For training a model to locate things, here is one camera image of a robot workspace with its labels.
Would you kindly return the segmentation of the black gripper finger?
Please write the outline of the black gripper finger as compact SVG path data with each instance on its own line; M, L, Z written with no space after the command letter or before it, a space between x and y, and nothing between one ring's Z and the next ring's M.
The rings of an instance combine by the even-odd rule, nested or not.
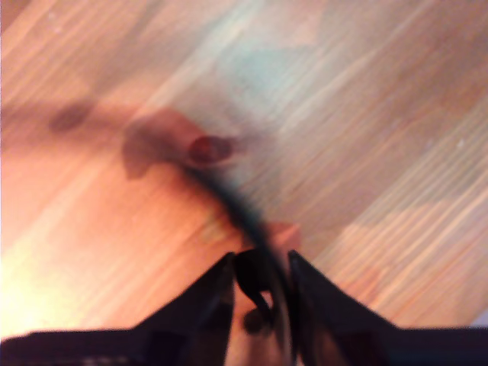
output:
M235 305L229 252L190 287L142 321L144 365L223 365Z
M388 365L380 336L395 326L289 252L297 344L305 365Z

